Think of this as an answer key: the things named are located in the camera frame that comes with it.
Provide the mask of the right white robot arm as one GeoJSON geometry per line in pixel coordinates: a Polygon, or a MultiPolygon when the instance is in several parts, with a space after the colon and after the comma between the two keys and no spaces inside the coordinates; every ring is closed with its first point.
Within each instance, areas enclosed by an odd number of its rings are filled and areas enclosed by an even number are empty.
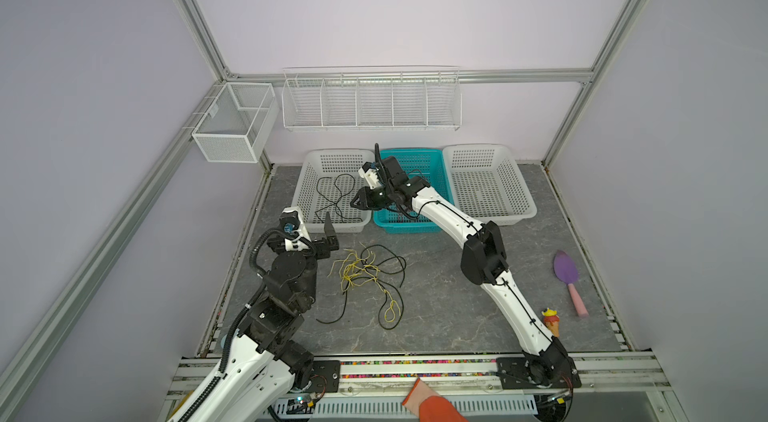
{"type": "Polygon", "coordinates": [[[581,386],[575,361],[518,288],[496,223],[466,214],[423,177],[407,174],[393,156],[383,158],[376,152],[358,174],[364,186],[350,202],[353,208],[398,212],[408,219],[424,216],[459,245],[463,275],[489,295],[512,328],[531,384],[548,388],[563,382],[571,390],[581,386]]]}

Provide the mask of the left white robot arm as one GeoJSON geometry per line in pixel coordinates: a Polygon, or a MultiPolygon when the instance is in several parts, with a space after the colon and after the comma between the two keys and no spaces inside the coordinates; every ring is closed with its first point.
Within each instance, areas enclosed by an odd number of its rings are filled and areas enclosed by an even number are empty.
{"type": "Polygon", "coordinates": [[[323,230],[312,239],[294,206],[257,238],[248,262],[261,284],[229,326],[218,364],[171,421],[255,421],[309,386],[314,355],[293,336],[316,301],[318,262],[339,249],[330,216],[323,230]]]}

